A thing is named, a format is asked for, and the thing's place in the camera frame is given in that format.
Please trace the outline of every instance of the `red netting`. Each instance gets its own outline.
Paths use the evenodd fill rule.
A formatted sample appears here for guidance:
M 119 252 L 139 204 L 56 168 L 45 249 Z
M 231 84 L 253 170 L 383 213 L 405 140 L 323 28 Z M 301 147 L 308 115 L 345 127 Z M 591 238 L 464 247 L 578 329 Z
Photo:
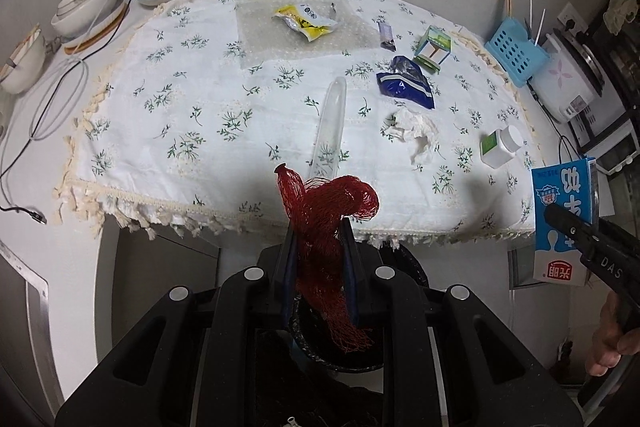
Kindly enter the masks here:
M 300 176 L 279 165 L 278 188 L 298 236 L 296 289 L 326 320 L 334 343 L 345 353 L 371 345 L 367 333 L 349 320 L 342 291 L 342 245 L 337 238 L 343 216 L 371 219 L 379 208 L 373 188 L 355 176 L 335 180 Z

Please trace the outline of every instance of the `white floral tablecloth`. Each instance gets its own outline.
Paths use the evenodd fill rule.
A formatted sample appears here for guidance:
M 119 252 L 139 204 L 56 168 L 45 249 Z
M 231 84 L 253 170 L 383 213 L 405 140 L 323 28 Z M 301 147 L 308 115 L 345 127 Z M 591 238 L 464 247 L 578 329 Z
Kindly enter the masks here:
M 513 88 L 453 38 L 441 72 L 429 77 L 435 109 L 382 96 L 375 74 L 396 54 L 412 57 L 428 26 L 465 30 L 399 0 L 348 1 L 371 25 L 391 24 L 397 53 L 344 49 L 243 70 L 235 0 L 175 0 L 156 10 L 100 76 L 78 133 L 68 138 L 72 154 L 58 195 L 97 229 L 108 213 L 122 226 L 281 230 L 287 219 L 273 169 L 286 162 L 306 177 L 326 90 L 344 76 L 338 175 L 358 176 L 380 198 L 374 219 L 353 223 L 357 238 L 532 232 L 529 171 L 542 159 Z M 387 132 L 403 105 L 427 112 L 438 129 L 428 164 L 412 164 L 417 145 Z M 525 146 L 494 170 L 480 161 L 479 141 L 509 123 Z

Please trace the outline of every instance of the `power outlet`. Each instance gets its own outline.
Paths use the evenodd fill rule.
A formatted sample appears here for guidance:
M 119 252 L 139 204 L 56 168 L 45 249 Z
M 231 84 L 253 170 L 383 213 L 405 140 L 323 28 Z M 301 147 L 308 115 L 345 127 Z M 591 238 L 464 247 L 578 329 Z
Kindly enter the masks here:
M 575 35 L 577 32 L 587 31 L 587 23 L 570 2 L 564 5 L 564 8 L 562 8 L 562 11 L 558 15 L 558 20 L 562 23 L 562 27 L 564 27 L 569 19 L 573 19 L 575 22 L 574 28 L 571 29 L 572 34 Z

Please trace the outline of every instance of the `human hand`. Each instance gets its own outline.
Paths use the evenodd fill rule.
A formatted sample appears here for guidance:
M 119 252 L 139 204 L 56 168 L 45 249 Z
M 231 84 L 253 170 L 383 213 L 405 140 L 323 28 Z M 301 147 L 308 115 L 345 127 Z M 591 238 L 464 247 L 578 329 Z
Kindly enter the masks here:
M 621 355 L 640 352 L 640 328 L 622 334 L 616 320 L 620 297 L 609 292 L 607 301 L 600 310 L 600 326 L 593 333 L 593 344 L 587 354 L 585 368 L 593 377 L 601 377 L 609 367 L 615 367 Z

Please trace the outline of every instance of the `blue utensil holder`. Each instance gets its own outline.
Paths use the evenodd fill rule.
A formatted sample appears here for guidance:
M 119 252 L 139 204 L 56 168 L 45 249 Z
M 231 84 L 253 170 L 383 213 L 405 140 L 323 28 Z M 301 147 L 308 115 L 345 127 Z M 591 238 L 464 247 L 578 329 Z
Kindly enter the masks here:
M 549 60 L 549 54 L 527 38 L 527 29 L 513 17 L 502 21 L 485 48 L 509 73 L 516 87 L 522 87 Z

